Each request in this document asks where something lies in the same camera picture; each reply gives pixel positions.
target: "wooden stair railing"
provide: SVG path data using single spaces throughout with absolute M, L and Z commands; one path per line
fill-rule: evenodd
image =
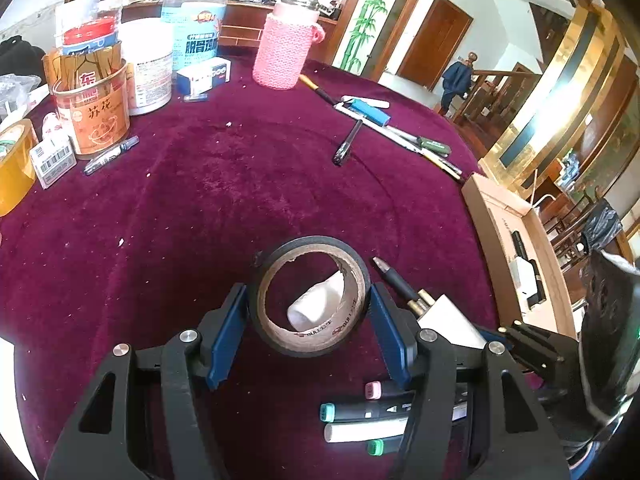
M 523 97 L 528 96 L 542 77 L 532 72 L 501 70 L 474 70 L 473 76 L 476 77 L 473 88 L 453 115 L 452 121 L 456 124 L 460 124 L 462 118 L 475 121 L 484 108 L 497 114 L 505 110 L 508 110 L 506 115 L 513 114 L 514 107 L 520 109 L 526 100 Z

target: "black bag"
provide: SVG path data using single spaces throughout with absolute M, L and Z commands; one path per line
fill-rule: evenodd
M 609 202 L 604 199 L 599 200 L 582 229 L 580 238 L 584 244 L 584 251 L 589 254 L 591 251 L 604 249 L 620 231 L 622 231 L 622 222 L 618 213 Z
M 44 75 L 42 57 L 44 50 L 14 36 L 0 43 L 0 75 L 36 75 L 42 82 Z

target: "pink knitted bottle cover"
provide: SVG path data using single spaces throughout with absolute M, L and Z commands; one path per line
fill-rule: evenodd
M 293 88 L 314 43 L 324 40 L 317 23 L 299 24 L 267 15 L 254 64 L 254 80 L 276 90 Z

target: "green marker cap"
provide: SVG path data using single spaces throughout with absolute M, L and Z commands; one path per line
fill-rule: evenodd
M 367 453 L 371 456 L 380 456 L 382 452 L 385 450 L 385 441 L 381 438 L 377 438 L 376 440 L 369 440 L 367 442 Z
M 323 422 L 333 422 L 335 418 L 335 404 L 326 402 L 320 404 L 320 420 Z

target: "gold trim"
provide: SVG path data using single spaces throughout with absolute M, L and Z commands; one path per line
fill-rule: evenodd
M 551 103 L 545 103 L 577 46 L 590 10 L 595 10 L 599 13 L 600 19 L 587 51 L 574 77 L 565 85 L 564 94 L 558 99 L 554 99 Z M 616 39 L 620 43 L 620 50 L 602 87 L 598 91 L 596 100 L 591 105 L 590 110 L 587 110 L 587 101 L 593 91 L 597 90 L 596 85 L 602 76 Z M 586 117 L 589 111 L 597 111 L 602 105 L 622 62 L 625 45 L 620 28 L 608 10 L 598 6 L 592 6 L 591 9 L 578 7 L 553 61 L 513 122 L 507 127 L 489 153 L 479 161 L 480 167 L 502 186 L 518 193 L 520 196 L 529 195 L 530 189 L 524 189 L 522 183 L 557 147 L 558 142 L 561 142 L 576 117 L 580 115 Z M 536 133 L 516 159 L 505 168 L 500 160 L 501 156 L 535 115 L 537 115 L 536 120 L 538 121 Z M 558 158 L 562 158 L 568 153 L 584 132 L 585 127 L 584 121 L 578 124 L 575 131 L 558 152 Z

